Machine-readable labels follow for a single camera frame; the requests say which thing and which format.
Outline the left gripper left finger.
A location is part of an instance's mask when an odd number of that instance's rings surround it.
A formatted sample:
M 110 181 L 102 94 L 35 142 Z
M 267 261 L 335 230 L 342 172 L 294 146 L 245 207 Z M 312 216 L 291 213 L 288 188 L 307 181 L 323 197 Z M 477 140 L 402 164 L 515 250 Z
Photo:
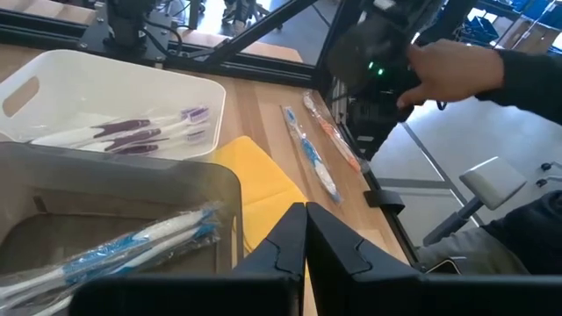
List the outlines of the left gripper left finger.
M 231 272 L 106 276 L 72 298 L 69 316 L 302 316 L 306 206 L 295 203 Z

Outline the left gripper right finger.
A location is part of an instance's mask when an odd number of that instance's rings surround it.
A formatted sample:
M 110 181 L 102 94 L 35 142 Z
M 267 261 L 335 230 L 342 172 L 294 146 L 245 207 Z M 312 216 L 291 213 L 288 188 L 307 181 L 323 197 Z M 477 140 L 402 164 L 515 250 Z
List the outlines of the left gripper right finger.
M 562 316 L 562 276 L 426 274 L 389 255 L 316 203 L 307 262 L 319 316 Z

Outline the red toothbrush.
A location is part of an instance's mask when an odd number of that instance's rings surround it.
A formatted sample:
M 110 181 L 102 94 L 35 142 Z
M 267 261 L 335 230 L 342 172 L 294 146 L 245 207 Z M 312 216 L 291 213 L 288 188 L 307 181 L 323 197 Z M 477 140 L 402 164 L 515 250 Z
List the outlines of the red toothbrush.
M 311 116 L 316 119 L 321 129 L 328 136 L 328 138 L 335 145 L 336 149 L 343 157 L 343 159 L 357 172 L 360 174 L 366 174 L 368 171 L 368 165 L 364 160 L 359 159 L 355 153 L 351 150 L 349 144 L 344 140 L 343 136 L 340 134 L 339 130 L 336 129 L 332 124 L 330 124 L 325 117 L 321 114 L 320 109 L 314 102 L 312 91 L 306 90 L 303 94 L 304 106 L 308 109 Z

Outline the grey translucent plastic bin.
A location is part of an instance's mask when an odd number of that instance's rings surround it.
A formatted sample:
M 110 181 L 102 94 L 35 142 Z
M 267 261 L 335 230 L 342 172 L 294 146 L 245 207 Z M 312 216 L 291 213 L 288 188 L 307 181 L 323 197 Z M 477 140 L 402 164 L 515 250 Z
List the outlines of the grey translucent plastic bin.
M 127 273 L 211 275 L 242 258 L 241 187 L 205 162 L 0 142 L 0 282 L 36 277 L 182 212 L 215 207 L 216 240 Z

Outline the white plastic bin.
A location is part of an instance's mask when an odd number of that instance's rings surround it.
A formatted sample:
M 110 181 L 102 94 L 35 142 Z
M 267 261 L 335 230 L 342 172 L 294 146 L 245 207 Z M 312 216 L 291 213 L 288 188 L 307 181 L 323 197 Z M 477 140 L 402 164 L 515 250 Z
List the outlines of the white plastic bin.
M 70 50 L 43 52 L 0 82 L 0 134 L 26 142 L 108 121 L 179 120 L 199 108 L 205 135 L 156 157 L 205 160 L 220 139 L 226 91 L 215 81 Z

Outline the person's hand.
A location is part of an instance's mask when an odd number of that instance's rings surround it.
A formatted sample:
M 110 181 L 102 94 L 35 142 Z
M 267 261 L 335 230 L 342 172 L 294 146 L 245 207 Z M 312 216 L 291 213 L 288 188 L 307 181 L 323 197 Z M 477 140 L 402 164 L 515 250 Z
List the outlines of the person's hand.
M 424 47 L 412 44 L 407 58 L 420 83 L 400 95 L 400 109 L 426 100 L 457 102 L 503 86 L 504 63 L 490 48 L 440 39 Z

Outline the yellow folded cloth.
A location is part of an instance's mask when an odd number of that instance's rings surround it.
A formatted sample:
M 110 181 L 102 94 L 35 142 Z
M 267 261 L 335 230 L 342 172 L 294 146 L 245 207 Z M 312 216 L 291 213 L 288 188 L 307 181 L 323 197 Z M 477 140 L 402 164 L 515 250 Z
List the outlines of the yellow folded cloth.
M 298 277 L 299 316 L 312 316 L 306 310 L 307 198 L 248 136 L 218 149 L 214 160 L 240 182 L 244 256 Z

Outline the blue storage shelf rack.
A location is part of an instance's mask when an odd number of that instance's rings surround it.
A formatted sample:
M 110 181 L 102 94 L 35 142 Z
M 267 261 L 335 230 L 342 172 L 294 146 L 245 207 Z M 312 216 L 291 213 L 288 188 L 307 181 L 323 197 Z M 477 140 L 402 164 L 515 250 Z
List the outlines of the blue storage shelf rack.
M 465 37 L 497 44 L 519 18 L 562 31 L 562 0 L 478 0 L 465 18 Z

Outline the cardboard box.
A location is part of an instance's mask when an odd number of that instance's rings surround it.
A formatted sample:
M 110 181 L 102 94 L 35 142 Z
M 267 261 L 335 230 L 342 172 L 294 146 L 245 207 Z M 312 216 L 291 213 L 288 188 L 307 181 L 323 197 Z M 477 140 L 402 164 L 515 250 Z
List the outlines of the cardboard box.
M 499 46 L 529 54 L 545 54 L 562 30 L 531 21 L 517 19 L 501 36 Z

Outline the grey stool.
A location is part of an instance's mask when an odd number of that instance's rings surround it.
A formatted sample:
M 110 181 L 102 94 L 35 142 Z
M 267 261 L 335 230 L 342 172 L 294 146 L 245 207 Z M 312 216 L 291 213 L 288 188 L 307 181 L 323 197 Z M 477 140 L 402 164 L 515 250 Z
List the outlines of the grey stool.
M 527 183 L 519 171 L 498 156 L 466 170 L 459 180 L 473 193 L 474 198 L 433 229 L 422 240 L 424 246 L 437 243 L 458 231 L 481 207 L 496 210 Z

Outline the person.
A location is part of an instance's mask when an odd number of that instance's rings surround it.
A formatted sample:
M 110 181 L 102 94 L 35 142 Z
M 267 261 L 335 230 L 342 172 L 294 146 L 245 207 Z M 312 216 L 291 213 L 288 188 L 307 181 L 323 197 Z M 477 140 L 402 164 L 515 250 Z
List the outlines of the person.
M 504 63 L 503 86 L 474 97 L 562 126 L 562 57 L 495 51 Z M 562 190 L 420 248 L 418 256 L 428 266 L 464 257 L 474 274 L 562 275 Z

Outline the black chair casters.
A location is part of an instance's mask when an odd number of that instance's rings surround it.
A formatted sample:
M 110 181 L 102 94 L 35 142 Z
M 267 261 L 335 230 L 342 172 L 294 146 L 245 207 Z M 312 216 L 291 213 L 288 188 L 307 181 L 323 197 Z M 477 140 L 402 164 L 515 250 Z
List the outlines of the black chair casters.
M 549 171 L 553 167 L 562 170 L 562 163 L 560 163 L 560 162 L 544 162 L 540 165 L 540 169 L 543 172 Z M 544 177 L 541 177 L 536 181 L 536 186 L 538 188 L 542 188 L 546 184 L 548 184 L 549 182 L 562 183 L 562 176 L 544 176 Z

